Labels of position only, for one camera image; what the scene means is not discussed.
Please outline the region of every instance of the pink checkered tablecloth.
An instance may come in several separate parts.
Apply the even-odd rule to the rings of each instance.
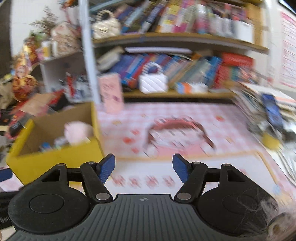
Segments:
[[[143,103],[126,104],[124,111],[118,115],[110,115],[99,109],[98,114],[102,135],[103,149],[105,153],[114,153],[117,158],[123,159],[147,159],[147,145],[152,126],[157,126],[159,120],[165,119],[168,127],[159,127],[158,132],[168,132],[172,129],[186,129],[179,124],[170,127],[169,122],[187,118],[189,122],[199,123],[204,128],[208,138],[215,148],[205,147],[207,151],[199,151],[198,146],[206,145],[205,140],[183,140],[178,145],[178,138],[172,141],[168,138],[158,155],[152,155],[154,159],[171,157],[169,151],[163,151],[163,146],[183,151],[185,156],[199,157],[204,155],[220,155],[243,151],[262,149],[262,146],[254,139],[246,128],[246,119],[241,111],[234,105],[227,104],[196,104],[196,103]]]
[[[280,189],[296,197],[295,188],[247,130],[246,118],[235,105],[129,103],[118,115],[100,107],[98,118],[104,154],[115,154],[117,161],[171,161],[174,153],[198,161],[255,152]]]

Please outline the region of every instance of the cardboard box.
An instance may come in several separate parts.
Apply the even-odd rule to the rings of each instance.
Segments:
[[[82,121],[93,126],[94,137],[90,138],[90,142],[39,152],[43,142],[53,145],[55,138],[63,136],[64,125],[71,121]],[[30,119],[13,144],[6,162],[25,185],[58,163],[74,168],[88,161],[98,162],[102,158],[97,112],[93,103],[85,103],[66,111]]]

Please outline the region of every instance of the white wall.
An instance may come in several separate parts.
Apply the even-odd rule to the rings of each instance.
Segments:
[[[282,19],[281,12],[286,13],[288,16],[296,20],[296,16],[293,15],[290,11],[284,8],[278,3],[277,0],[265,0],[266,9],[268,9],[268,22],[269,22],[269,31],[270,31],[270,64],[274,68],[274,84],[275,88],[286,90],[286,91],[296,91],[290,87],[280,84],[281,78],[281,65],[282,65]]]
[[[22,48],[23,40],[29,35],[30,30],[36,30],[30,23],[40,20],[45,16],[44,7],[48,6],[59,18],[58,22],[66,20],[65,14],[60,10],[57,0],[12,0],[10,16],[10,46],[11,55],[16,55]],[[78,9],[69,9],[70,18],[76,23]]]

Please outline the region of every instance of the poster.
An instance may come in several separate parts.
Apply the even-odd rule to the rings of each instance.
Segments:
[[[296,21],[281,13],[282,18],[282,68],[280,84],[296,88]]]

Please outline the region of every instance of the blue phone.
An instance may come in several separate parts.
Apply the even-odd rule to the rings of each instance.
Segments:
[[[265,108],[267,120],[277,130],[284,129],[284,122],[279,107],[273,95],[262,94],[262,104]]]

